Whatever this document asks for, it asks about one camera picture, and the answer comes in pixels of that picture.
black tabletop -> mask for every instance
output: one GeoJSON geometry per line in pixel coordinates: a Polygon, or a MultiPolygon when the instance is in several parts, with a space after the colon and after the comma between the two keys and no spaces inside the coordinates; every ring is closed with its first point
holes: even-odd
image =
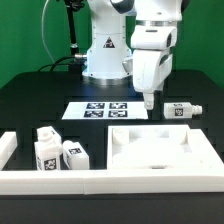
{"type": "MultiPolygon", "coordinates": [[[[201,129],[224,158],[224,91],[199,71],[174,71],[163,92],[155,94],[147,120],[61,119],[69,102],[142,100],[131,83],[105,88],[67,72],[17,75],[0,90],[0,134],[16,131],[18,137],[18,148],[4,170],[36,169],[33,143],[36,129],[43,126],[53,126],[63,141],[79,141],[91,169],[106,168],[109,125],[188,124],[201,129]],[[165,102],[201,105],[203,114],[166,120],[165,102]]],[[[0,217],[4,223],[223,223],[223,205],[223,193],[0,196],[0,217]]]]}

cube with marker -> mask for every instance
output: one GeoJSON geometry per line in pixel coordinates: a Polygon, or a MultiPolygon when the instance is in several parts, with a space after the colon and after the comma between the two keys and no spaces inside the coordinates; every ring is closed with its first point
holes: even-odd
{"type": "Polygon", "coordinates": [[[79,142],[63,143],[63,159],[70,170],[89,170],[89,156],[79,142]]]}

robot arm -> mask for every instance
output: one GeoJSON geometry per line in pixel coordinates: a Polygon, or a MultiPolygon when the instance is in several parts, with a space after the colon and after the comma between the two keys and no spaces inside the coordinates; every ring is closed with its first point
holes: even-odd
{"type": "Polygon", "coordinates": [[[170,48],[177,41],[177,22],[181,7],[189,0],[110,0],[120,13],[136,13],[136,27],[131,37],[133,52],[133,85],[142,92],[145,108],[152,110],[154,92],[172,70],[170,48]]]}

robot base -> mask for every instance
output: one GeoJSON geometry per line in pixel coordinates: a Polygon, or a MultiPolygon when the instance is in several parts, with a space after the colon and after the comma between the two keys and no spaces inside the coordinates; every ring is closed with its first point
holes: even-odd
{"type": "Polygon", "coordinates": [[[132,82],[132,75],[120,79],[93,78],[91,76],[85,75],[83,75],[82,77],[84,82],[96,84],[99,86],[116,86],[132,82]]]}

green wall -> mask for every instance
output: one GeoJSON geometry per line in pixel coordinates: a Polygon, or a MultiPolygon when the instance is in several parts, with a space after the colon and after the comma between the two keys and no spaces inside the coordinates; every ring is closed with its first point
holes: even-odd
{"type": "MultiPolygon", "coordinates": [[[[44,4],[45,0],[0,1],[0,88],[21,72],[36,71],[51,63],[41,40],[44,4]]],[[[173,67],[203,71],[224,88],[223,9],[223,0],[191,0],[183,14],[173,67]]],[[[91,43],[88,7],[74,17],[78,44],[85,51],[91,43]]],[[[130,38],[134,18],[127,22],[130,38]]],[[[55,59],[69,55],[69,30],[62,0],[50,2],[46,41],[55,59]]]]}

